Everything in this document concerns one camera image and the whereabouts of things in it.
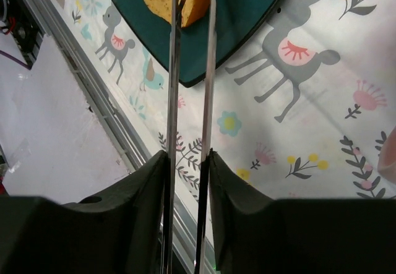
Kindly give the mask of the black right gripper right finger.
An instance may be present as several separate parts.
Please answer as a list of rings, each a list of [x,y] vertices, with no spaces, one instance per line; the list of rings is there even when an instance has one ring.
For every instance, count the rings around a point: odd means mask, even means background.
[[[217,152],[210,152],[209,163],[219,272],[395,272],[394,200],[273,200]]]

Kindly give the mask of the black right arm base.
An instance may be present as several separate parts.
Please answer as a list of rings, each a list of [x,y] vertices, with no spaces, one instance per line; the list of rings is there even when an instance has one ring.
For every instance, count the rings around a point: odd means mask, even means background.
[[[24,59],[9,58],[30,70],[37,60],[43,32],[23,0],[1,0],[1,34],[13,37]]]

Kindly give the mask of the silver metal tongs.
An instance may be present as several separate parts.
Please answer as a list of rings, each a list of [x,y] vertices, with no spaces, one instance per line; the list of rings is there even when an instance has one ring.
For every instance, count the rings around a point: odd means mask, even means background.
[[[170,160],[170,173],[165,180],[165,195],[169,199],[165,202],[163,217],[163,256],[161,258],[161,272],[170,273],[173,250],[173,214],[174,189],[176,170],[176,142],[178,123],[178,87],[181,58],[181,22],[182,9],[186,0],[172,0],[172,20],[170,33],[170,63],[169,63],[169,91],[168,91],[168,119],[167,119],[167,153]],[[198,202],[197,239],[194,259],[194,272],[205,272],[205,230],[207,223],[207,197],[209,193],[209,141],[208,133],[202,134],[202,158],[200,170],[200,189]]]

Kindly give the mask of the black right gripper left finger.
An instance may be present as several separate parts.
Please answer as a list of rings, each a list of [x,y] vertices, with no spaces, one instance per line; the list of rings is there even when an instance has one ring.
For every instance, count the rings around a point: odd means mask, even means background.
[[[166,152],[77,203],[1,197],[2,273],[153,273]]]

